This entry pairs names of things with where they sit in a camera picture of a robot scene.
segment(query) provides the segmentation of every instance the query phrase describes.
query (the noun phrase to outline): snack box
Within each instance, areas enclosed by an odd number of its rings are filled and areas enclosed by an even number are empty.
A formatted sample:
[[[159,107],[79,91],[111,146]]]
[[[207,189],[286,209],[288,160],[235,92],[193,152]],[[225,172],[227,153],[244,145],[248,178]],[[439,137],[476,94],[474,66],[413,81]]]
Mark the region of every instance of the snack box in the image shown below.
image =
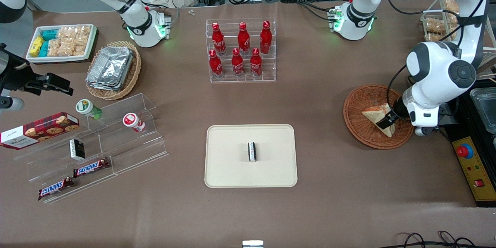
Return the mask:
[[[0,146],[16,150],[62,135],[79,128],[79,120],[59,112],[0,134]]]
[[[52,25],[52,26],[40,26],[36,27],[33,38],[29,47],[33,45],[35,39],[43,34],[45,30],[59,29],[60,27],[77,27],[80,25],[86,25],[91,27],[90,36],[88,38],[88,43],[86,44],[86,49],[84,55],[77,56],[53,56],[53,57],[34,57],[29,52],[26,54],[26,59],[33,64],[61,64],[61,63],[78,63],[78,62],[88,62],[91,54],[93,53],[93,48],[95,46],[98,30],[93,24],[72,24],[72,25]]]

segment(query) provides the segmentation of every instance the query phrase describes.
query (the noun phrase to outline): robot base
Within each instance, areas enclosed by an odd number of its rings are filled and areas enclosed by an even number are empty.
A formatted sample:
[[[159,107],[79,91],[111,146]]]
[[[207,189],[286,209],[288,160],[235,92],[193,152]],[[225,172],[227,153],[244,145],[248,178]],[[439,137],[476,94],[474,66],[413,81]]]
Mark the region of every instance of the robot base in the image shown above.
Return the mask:
[[[362,27],[357,27],[347,15],[347,8],[350,4],[351,3],[346,2],[327,12],[329,27],[331,32],[336,32],[345,39],[360,40],[365,37],[365,34],[367,34],[370,29],[372,29],[372,22],[374,22],[374,19],[372,18],[368,23],[363,21]]]
[[[169,37],[170,23],[166,23],[164,14],[155,10],[149,10],[148,12],[152,15],[152,24],[142,35],[133,34],[129,28],[127,29],[131,39],[140,47],[152,47]]]

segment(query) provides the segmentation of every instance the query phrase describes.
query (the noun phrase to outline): yellow control panel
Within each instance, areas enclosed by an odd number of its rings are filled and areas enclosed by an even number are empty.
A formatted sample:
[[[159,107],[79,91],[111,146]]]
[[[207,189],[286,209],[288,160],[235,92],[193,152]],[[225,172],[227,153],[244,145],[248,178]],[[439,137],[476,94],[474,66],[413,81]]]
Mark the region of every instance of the yellow control panel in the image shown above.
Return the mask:
[[[496,192],[471,137],[452,142],[475,200],[496,201]]]

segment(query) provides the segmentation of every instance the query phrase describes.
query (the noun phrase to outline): aluminum foil container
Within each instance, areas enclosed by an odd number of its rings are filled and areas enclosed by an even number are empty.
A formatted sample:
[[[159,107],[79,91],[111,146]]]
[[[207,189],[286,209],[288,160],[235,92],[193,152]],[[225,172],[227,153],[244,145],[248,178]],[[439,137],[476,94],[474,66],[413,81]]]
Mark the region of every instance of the aluminum foil container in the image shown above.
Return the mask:
[[[119,91],[124,86],[133,59],[127,47],[104,47],[86,77],[89,86],[97,89]]]

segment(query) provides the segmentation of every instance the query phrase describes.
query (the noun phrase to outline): red button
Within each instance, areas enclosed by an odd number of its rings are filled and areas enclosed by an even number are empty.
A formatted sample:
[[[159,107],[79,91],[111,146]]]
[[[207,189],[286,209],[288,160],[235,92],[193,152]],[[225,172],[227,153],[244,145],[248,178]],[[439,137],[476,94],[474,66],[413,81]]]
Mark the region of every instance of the red button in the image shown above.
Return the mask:
[[[456,149],[456,154],[462,158],[465,158],[469,155],[468,148],[466,148],[465,146],[458,146],[458,148]]]
[[[484,182],[482,179],[477,179],[474,181],[476,187],[484,187]]]

